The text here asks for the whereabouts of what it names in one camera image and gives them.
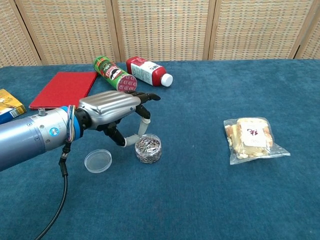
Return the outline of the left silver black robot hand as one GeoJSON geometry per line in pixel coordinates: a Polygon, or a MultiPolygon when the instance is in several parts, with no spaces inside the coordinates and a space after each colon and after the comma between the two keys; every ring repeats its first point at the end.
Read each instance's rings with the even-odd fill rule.
{"type": "Polygon", "coordinates": [[[155,93],[109,90],[80,99],[75,116],[81,132],[86,129],[103,131],[118,146],[127,147],[134,145],[145,134],[151,122],[151,114],[143,104],[160,99],[155,93]],[[132,113],[141,117],[138,133],[123,137],[117,129],[117,124],[132,113]]]}

